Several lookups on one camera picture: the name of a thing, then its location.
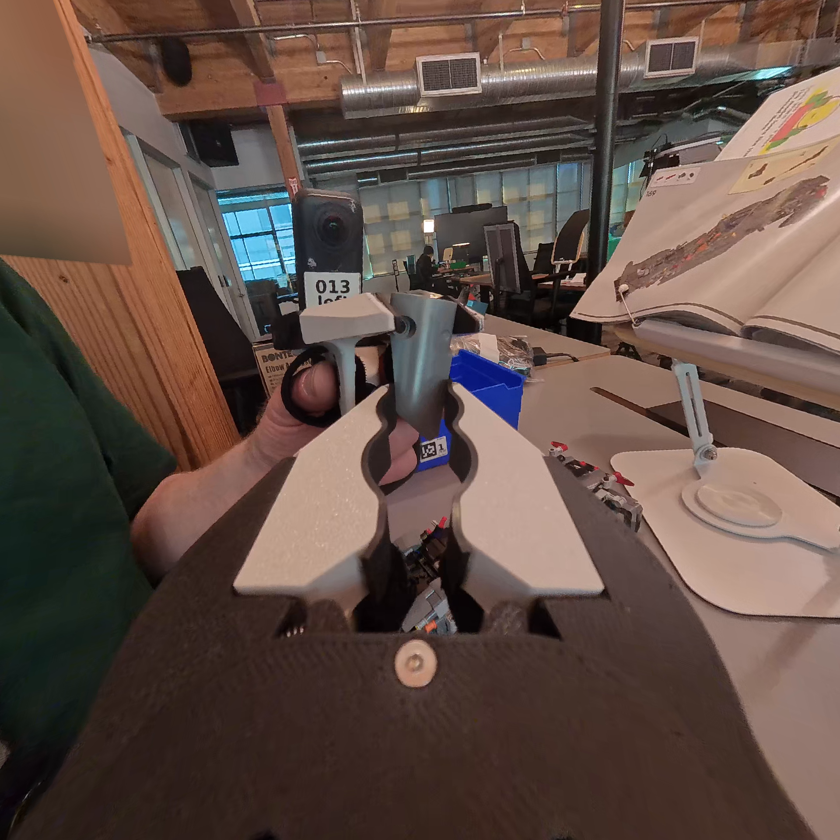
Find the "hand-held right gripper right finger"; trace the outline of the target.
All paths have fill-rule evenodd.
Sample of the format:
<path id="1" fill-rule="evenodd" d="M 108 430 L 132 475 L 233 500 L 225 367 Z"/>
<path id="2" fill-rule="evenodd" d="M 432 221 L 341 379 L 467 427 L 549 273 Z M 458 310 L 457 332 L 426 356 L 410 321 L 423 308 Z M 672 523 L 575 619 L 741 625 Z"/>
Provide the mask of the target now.
<path id="1" fill-rule="evenodd" d="M 458 383 L 448 385 L 451 529 L 471 597 L 597 596 L 605 586 L 540 450 Z"/>

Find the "grey curved lego panel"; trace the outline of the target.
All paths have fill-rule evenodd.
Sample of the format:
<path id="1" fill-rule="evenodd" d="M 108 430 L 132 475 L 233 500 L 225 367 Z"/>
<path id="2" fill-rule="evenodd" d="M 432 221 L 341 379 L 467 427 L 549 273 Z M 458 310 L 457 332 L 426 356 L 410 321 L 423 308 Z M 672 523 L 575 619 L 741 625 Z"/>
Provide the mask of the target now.
<path id="1" fill-rule="evenodd" d="M 390 306 L 407 323 L 391 337 L 396 414 L 422 438 L 435 438 L 444 417 L 458 303 L 415 290 L 392 294 Z"/>

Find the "tagged blue plastic bin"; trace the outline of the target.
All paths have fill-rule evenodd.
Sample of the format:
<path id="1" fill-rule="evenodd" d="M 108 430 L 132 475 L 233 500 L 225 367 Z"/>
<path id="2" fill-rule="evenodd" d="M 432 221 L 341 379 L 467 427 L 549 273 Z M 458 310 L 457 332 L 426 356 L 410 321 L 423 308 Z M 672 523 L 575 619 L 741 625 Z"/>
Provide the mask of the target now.
<path id="1" fill-rule="evenodd" d="M 464 386 L 513 428 L 518 428 L 526 381 L 524 374 L 467 350 L 459 350 L 451 360 L 449 378 Z M 446 465 L 450 440 L 451 434 L 442 417 L 435 437 L 419 438 L 416 470 L 422 472 Z"/>

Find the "partly built lego car model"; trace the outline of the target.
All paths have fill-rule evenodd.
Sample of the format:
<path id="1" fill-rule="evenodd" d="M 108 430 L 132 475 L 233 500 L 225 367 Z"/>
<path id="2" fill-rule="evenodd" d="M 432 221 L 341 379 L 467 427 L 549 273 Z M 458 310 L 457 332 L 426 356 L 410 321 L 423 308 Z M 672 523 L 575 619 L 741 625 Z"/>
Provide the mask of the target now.
<path id="1" fill-rule="evenodd" d="M 603 469 L 590 460 L 577 458 L 566 443 L 553 439 L 548 456 L 564 467 L 578 485 L 597 499 L 604 508 L 631 532 L 640 528 L 642 505 L 628 493 L 634 483 L 612 468 Z M 484 617 L 483 609 L 462 587 L 445 581 L 451 533 L 450 518 L 432 520 L 422 534 L 401 550 L 410 584 L 416 598 L 402 620 L 403 633 L 424 635 L 453 635 L 478 631 Z"/>

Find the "open lego instruction booklet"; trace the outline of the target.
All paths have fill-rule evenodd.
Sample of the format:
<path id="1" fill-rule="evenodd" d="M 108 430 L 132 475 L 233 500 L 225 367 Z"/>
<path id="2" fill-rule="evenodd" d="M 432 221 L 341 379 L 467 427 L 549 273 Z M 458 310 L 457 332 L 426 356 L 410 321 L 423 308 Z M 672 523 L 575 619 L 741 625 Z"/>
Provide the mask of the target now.
<path id="1" fill-rule="evenodd" d="M 713 160 L 653 174 L 572 311 L 839 351 L 839 69 L 770 95 Z"/>

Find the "person's left hand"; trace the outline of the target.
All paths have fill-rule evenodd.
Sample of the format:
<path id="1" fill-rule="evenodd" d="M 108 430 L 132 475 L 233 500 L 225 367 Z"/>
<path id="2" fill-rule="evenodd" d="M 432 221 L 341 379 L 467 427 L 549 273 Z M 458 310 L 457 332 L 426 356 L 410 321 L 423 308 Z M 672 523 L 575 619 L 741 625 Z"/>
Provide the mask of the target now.
<path id="1" fill-rule="evenodd" d="M 290 400 L 306 418 L 321 418 L 339 406 L 339 383 L 336 370 L 329 361 L 321 361 L 295 374 L 291 382 Z M 273 466 L 294 456 L 322 432 L 289 413 L 279 391 L 267 403 L 251 438 L 260 456 Z M 415 444 L 419 434 L 399 418 L 389 435 L 391 465 L 380 484 L 387 486 L 409 477 L 417 467 Z"/>

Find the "heap of clear plastic bags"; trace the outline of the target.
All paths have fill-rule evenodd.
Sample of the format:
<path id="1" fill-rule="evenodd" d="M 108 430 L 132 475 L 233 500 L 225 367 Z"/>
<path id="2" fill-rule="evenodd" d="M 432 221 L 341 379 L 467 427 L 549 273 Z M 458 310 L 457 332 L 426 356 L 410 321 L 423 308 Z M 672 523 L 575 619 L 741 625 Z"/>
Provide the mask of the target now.
<path id="1" fill-rule="evenodd" d="M 530 342 L 521 335 L 495 336 L 498 363 L 526 378 L 531 378 L 534 367 L 533 349 Z"/>

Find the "dark computer monitor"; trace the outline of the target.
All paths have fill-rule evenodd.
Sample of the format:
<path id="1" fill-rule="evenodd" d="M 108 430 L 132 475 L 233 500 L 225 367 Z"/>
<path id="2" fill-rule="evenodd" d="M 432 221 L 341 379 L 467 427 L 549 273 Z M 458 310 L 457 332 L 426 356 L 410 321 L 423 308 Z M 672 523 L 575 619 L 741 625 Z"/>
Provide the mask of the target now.
<path id="1" fill-rule="evenodd" d="M 465 261 L 469 265 L 481 263 L 487 256 L 484 228 L 507 221 L 506 205 L 479 206 L 479 209 L 473 209 L 471 212 L 435 215 L 434 233 L 438 259 L 443 261 L 447 249 L 453 249 L 455 260 Z"/>

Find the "printed cardboard box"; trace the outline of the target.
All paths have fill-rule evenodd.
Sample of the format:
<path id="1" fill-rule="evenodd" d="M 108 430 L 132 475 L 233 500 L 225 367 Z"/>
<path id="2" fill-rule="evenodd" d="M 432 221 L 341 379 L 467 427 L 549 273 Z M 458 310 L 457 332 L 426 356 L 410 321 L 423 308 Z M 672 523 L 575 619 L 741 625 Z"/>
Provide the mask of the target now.
<path id="1" fill-rule="evenodd" d="M 271 397 L 282 383 L 284 375 L 297 353 L 296 351 L 277 350 L 271 339 L 252 343 L 252 349 L 266 395 Z"/>

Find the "wooden column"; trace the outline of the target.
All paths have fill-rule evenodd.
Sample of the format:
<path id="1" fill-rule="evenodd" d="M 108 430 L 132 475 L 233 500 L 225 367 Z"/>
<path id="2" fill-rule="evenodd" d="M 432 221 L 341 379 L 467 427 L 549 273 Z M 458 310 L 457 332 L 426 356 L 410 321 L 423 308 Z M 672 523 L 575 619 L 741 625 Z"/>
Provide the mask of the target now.
<path id="1" fill-rule="evenodd" d="M 239 441 L 214 368 L 70 2 L 47 2 L 63 29 L 103 152 L 127 265 L 4 255 L 47 301 L 91 367 L 183 470 Z"/>

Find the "black metal column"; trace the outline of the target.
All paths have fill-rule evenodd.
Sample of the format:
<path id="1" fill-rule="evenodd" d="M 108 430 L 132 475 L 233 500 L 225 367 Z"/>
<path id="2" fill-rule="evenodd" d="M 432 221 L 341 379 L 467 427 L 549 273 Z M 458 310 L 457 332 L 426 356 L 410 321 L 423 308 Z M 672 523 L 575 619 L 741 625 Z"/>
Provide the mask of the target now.
<path id="1" fill-rule="evenodd" d="M 595 145 L 592 155 L 585 280 L 587 286 L 591 285 L 603 270 L 607 260 L 624 14 L 624 1 L 601 3 L 595 85 Z"/>

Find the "black ceiling fixture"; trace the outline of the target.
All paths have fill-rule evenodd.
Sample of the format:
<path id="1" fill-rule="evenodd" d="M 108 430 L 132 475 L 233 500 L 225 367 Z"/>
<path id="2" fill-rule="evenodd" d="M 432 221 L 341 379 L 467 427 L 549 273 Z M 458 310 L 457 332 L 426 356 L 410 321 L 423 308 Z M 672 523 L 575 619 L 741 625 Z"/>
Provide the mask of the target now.
<path id="1" fill-rule="evenodd" d="M 167 79 L 176 87 L 184 88 L 193 79 L 193 64 L 187 43 L 174 36 L 157 41 L 161 66 Z"/>

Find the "white booklet stand base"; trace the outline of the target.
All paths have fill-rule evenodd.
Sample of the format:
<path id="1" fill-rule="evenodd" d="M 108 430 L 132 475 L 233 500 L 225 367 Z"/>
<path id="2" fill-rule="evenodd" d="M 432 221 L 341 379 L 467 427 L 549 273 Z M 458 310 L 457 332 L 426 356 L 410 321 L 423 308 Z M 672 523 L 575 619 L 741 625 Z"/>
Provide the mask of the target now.
<path id="1" fill-rule="evenodd" d="M 626 451 L 612 467 L 698 596 L 745 616 L 837 620 L 838 448 L 701 404 L 697 367 L 674 352 L 674 420 L 690 448 Z"/>

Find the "person's green shirt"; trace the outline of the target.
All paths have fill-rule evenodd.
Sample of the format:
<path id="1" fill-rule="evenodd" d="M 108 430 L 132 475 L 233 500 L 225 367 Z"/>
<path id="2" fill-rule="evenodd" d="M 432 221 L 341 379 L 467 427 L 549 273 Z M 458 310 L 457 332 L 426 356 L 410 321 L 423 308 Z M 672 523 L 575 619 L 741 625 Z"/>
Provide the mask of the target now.
<path id="1" fill-rule="evenodd" d="M 7 764 L 76 740 L 151 585 L 130 524 L 175 459 L 37 291 L 1 266 L 1 730 Z"/>

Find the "silver ventilation duct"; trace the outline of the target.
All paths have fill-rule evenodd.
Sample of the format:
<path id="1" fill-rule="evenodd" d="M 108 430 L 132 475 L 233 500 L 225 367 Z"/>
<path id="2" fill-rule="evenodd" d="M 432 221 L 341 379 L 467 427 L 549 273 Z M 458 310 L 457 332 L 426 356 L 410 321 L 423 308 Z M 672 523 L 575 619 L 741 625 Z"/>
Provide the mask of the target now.
<path id="1" fill-rule="evenodd" d="M 781 68 L 835 67 L 839 45 L 821 38 L 705 47 L 694 72 L 680 77 L 646 78 L 645 56 L 642 49 L 623 54 L 618 77 L 621 93 L 768 79 L 772 70 Z M 346 119 L 363 119 L 589 98 L 595 95 L 596 71 L 595 56 L 514 63 L 503 69 L 487 65 L 481 69 L 478 93 L 440 97 L 421 93 L 416 70 L 377 73 L 366 82 L 347 76 L 339 81 L 339 103 Z"/>

